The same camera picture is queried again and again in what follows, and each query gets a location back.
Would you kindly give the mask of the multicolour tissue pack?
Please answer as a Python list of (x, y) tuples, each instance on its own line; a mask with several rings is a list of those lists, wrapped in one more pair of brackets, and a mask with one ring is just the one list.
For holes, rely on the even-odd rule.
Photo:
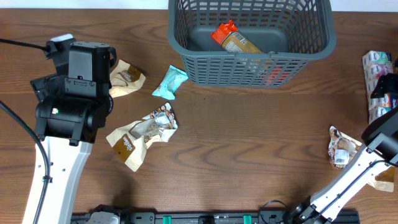
[(371, 98), (381, 76), (393, 72), (392, 55), (389, 52), (369, 51), (362, 57), (364, 79), (368, 97), (369, 124), (397, 107), (397, 94), (386, 93), (380, 98)]

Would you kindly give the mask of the orange cracker sleeve package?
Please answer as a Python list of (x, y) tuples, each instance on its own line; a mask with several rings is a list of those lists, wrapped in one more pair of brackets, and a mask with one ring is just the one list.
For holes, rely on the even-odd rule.
[[(220, 24), (220, 26), (211, 33), (210, 37), (217, 42), (222, 48), (224, 48), (228, 53), (248, 53), (248, 54), (263, 54), (263, 51), (260, 50), (253, 42), (251, 42), (233, 23), (232, 20), (229, 20), (227, 23)], [(247, 65), (248, 59), (239, 58), (238, 65)], [(254, 63), (253, 65), (249, 63), (248, 69), (250, 72), (255, 72), (257, 68)], [(271, 83), (277, 78), (277, 72), (279, 72), (281, 67), (277, 67), (276, 70), (273, 70), (271, 75), (268, 77), (266, 81), (266, 85)]]

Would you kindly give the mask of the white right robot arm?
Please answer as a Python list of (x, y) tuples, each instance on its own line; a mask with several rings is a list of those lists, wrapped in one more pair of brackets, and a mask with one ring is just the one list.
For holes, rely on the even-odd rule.
[(345, 204), (373, 177), (397, 166), (397, 108), (375, 119), (352, 161), (324, 189), (293, 210), (292, 223), (333, 223)]

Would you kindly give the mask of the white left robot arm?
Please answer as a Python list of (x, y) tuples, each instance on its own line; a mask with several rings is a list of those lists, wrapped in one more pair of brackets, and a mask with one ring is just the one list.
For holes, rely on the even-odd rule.
[(69, 223), (77, 187), (97, 131), (113, 109), (110, 69), (116, 51), (108, 44), (71, 35), (46, 44), (56, 72), (31, 81), (35, 109), (35, 169), (24, 223)]

